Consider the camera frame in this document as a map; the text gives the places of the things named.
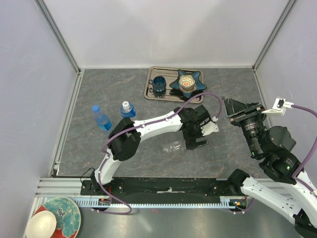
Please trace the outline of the clear unlabelled plastic bottle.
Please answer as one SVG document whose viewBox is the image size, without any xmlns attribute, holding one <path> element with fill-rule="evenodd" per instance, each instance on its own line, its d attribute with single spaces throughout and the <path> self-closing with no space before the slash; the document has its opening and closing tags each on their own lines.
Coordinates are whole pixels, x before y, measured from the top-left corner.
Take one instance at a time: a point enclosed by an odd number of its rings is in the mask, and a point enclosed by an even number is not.
<svg viewBox="0 0 317 238">
<path fill-rule="evenodd" d="M 163 144 L 161 146 L 161 149 L 165 153 L 172 153 L 172 152 L 183 151 L 185 149 L 185 146 L 180 141 L 175 141 L 175 142 Z"/>
</svg>

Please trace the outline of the labelled clear water bottle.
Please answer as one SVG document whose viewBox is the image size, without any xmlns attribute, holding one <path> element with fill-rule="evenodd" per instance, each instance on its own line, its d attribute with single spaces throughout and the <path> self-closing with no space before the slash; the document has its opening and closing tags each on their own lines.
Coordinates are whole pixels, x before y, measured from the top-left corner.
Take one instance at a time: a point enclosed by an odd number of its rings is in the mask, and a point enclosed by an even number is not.
<svg viewBox="0 0 317 238">
<path fill-rule="evenodd" d="M 129 104 L 130 104 L 130 108 L 127 110 L 125 110 L 121 105 L 120 113 L 121 113 L 121 116 L 123 118 L 133 118 L 136 116 L 136 111 L 135 111 L 134 105 L 130 102 L 129 102 Z"/>
</svg>

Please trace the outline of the white bottle cap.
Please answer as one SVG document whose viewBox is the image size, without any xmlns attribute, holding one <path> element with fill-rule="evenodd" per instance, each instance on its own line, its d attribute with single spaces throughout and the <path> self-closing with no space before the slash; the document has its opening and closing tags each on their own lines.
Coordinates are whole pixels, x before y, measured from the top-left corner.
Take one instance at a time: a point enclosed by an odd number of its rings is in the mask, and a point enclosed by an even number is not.
<svg viewBox="0 0 317 238">
<path fill-rule="evenodd" d="M 129 102 L 128 102 L 128 101 L 124 101 L 124 102 L 122 103 L 122 107 L 123 107 L 125 110 L 129 109 L 129 108 L 130 108 Z"/>
</svg>

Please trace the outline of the blue tinted plastic bottle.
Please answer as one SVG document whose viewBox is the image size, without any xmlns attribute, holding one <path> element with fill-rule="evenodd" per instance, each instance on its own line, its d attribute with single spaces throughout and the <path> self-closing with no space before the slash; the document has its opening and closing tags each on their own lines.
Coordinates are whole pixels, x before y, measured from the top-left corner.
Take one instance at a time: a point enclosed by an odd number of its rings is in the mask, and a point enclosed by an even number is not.
<svg viewBox="0 0 317 238">
<path fill-rule="evenodd" d="M 97 124 L 97 126 L 100 128 L 100 130 L 102 131 L 110 131 L 111 127 L 112 127 L 112 123 L 110 121 L 110 119 L 108 118 L 108 116 L 103 112 L 100 111 L 98 113 L 94 113 L 94 120 Z"/>
</svg>

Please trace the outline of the blue bottle cap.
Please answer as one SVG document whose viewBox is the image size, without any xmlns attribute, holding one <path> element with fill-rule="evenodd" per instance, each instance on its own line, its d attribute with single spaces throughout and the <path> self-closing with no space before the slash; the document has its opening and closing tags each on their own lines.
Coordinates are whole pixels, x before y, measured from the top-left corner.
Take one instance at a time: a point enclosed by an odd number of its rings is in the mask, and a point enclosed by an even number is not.
<svg viewBox="0 0 317 238">
<path fill-rule="evenodd" d="M 99 111 L 100 111 L 99 105 L 93 105 L 93 106 L 92 106 L 92 112 L 98 113 Z"/>
</svg>

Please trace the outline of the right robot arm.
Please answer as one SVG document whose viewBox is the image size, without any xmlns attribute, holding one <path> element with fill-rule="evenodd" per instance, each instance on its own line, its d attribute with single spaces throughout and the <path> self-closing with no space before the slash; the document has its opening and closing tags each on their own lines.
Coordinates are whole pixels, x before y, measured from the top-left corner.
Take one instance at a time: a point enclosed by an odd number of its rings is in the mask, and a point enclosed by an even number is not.
<svg viewBox="0 0 317 238">
<path fill-rule="evenodd" d="M 277 185 L 294 198 L 294 202 L 263 186 L 248 173 L 236 169 L 227 179 L 232 195 L 250 196 L 286 218 L 304 238 L 317 236 L 317 188 L 305 171 L 305 164 L 317 149 L 314 144 L 304 161 L 292 154 L 296 141 L 284 126 L 266 128 L 268 116 L 282 116 L 287 109 L 297 108 L 284 98 L 276 98 L 271 109 L 261 103 L 242 103 L 222 97 L 227 117 L 233 126 L 242 129 L 251 157 L 259 160 L 259 167 Z"/>
</svg>

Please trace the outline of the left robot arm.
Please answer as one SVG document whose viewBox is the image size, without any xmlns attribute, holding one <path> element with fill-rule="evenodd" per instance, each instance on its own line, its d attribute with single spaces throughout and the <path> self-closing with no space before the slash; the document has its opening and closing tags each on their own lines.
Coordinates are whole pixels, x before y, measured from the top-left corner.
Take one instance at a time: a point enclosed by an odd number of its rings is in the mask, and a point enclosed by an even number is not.
<svg viewBox="0 0 317 238">
<path fill-rule="evenodd" d="M 131 159 L 137 152 L 139 144 L 149 138 L 168 132 L 182 132 L 186 148 L 194 150 L 207 145 L 207 140 L 197 141 L 213 132 L 219 132 L 217 118 L 212 118 L 207 109 L 179 107 L 173 111 L 152 119 L 122 119 L 109 135 L 103 147 L 105 157 L 101 165 L 91 175 L 92 190 L 103 195 L 107 193 L 119 165 Z"/>
</svg>

